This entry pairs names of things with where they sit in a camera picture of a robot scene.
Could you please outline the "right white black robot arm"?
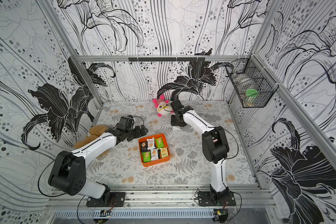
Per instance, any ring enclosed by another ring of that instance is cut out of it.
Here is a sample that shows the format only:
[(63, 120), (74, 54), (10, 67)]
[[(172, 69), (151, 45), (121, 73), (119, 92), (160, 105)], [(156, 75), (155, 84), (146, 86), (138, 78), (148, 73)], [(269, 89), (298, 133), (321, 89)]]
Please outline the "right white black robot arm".
[(221, 126), (213, 126), (205, 121), (191, 106), (183, 106), (179, 100), (171, 102), (174, 112), (172, 125), (191, 126), (202, 137), (202, 151), (211, 168), (211, 197), (217, 200), (228, 195), (225, 182), (225, 165), (230, 151), (225, 130)]

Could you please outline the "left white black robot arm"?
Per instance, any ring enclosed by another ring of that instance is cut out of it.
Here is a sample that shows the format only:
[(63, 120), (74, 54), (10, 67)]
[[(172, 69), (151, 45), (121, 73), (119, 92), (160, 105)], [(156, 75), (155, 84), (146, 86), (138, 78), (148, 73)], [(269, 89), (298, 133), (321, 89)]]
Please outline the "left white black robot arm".
[(106, 150), (123, 141), (139, 139), (147, 133), (148, 129), (144, 125), (122, 130), (111, 128), (79, 149), (59, 153), (53, 163), (48, 184), (70, 196), (79, 194), (95, 199), (101, 198), (109, 188), (89, 180), (86, 167)]

